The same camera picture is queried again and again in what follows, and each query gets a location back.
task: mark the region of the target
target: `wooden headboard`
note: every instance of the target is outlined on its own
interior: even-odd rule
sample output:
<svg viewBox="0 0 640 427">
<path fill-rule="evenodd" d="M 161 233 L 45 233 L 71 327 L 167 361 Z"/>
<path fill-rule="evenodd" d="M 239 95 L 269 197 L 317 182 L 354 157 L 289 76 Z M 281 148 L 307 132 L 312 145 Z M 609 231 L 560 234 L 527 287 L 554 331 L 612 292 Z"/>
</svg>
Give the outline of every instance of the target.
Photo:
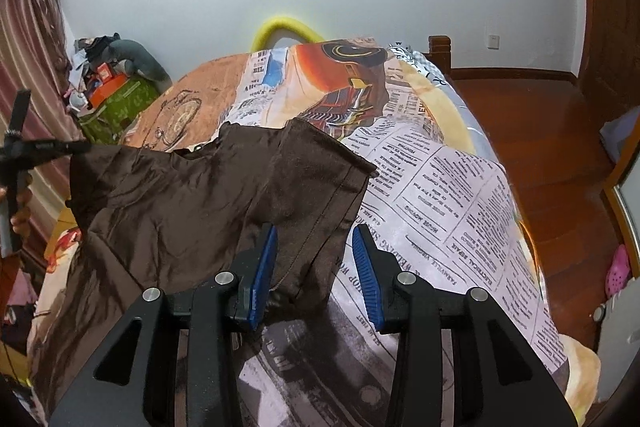
<svg viewBox="0 0 640 427">
<path fill-rule="evenodd" d="M 429 52 L 423 53 L 447 76 L 451 74 L 451 39 L 446 35 L 429 37 Z"/>
</svg>

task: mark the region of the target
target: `brown cloth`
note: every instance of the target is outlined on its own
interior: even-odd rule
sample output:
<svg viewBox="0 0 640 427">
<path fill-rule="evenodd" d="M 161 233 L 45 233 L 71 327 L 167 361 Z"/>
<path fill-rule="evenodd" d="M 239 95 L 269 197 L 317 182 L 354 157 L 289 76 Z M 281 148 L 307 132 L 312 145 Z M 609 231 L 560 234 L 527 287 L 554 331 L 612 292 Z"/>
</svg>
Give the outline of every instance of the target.
<svg viewBox="0 0 640 427">
<path fill-rule="evenodd" d="M 75 156 L 82 245 L 31 370 L 47 417 L 142 291 L 197 286 L 252 247 L 262 223 L 278 231 L 275 315 L 324 305 L 374 169 L 299 119 L 283 129 L 227 123 L 196 152 L 97 146 Z"/>
</svg>

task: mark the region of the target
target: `clutter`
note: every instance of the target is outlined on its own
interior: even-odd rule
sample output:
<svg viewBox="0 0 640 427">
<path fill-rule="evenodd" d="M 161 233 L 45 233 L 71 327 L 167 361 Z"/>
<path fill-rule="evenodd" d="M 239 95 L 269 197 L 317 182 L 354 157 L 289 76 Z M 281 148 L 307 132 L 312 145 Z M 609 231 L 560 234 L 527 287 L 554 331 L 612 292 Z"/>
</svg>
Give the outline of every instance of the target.
<svg viewBox="0 0 640 427">
<path fill-rule="evenodd" d="M 75 48 L 68 78 L 70 87 L 63 97 L 66 111 L 78 118 L 90 141 L 117 143 L 127 126 L 166 87 L 161 83 L 170 83 L 170 78 L 141 44 L 121 40 L 117 33 L 79 39 Z M 117 102 L 111 101 L 113 107 L 103 107 L 120 88 L 125 91 Z"/>
</svg>

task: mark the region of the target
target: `pink slipper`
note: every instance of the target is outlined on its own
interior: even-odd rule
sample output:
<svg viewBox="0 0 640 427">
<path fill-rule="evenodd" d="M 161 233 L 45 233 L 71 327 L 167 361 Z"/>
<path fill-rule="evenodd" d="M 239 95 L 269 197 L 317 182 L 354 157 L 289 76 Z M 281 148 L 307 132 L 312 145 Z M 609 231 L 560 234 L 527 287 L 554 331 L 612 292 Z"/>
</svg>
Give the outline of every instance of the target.
<svg viewBox="0 0 640 427">
<path fill-rule="evenodd" d="M 629 277 L 631 277 L 629 256 L 626 253 L 625 245 L 620 245 L 616 248 L 616 253 L 613 255 L 613 263 L 611 263 L 611 268 L 607 272 L 605 283 L 607 299 L 622 290 L 626 286 Z"/>
</svg>

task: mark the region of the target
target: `curtain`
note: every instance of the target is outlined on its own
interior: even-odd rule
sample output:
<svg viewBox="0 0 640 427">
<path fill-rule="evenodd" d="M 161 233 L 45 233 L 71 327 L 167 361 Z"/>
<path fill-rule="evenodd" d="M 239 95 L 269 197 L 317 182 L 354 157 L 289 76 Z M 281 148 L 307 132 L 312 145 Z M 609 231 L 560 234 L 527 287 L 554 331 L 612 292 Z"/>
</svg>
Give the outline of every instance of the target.
<svg viewBox="0 0 640 427">
<path fill-rule="evenodd" d="M 25 139 L 80 139 L 66 114 L 62 93 L 70 69 L 58 0 L 0 0 L 0 132 L 4 134 L 18 89 L 31 89 Z M 44 246 L 68 197 L 68 159 L 32 172 L 31 237 L 25 249 L 42 258 Z"/>
</svg>

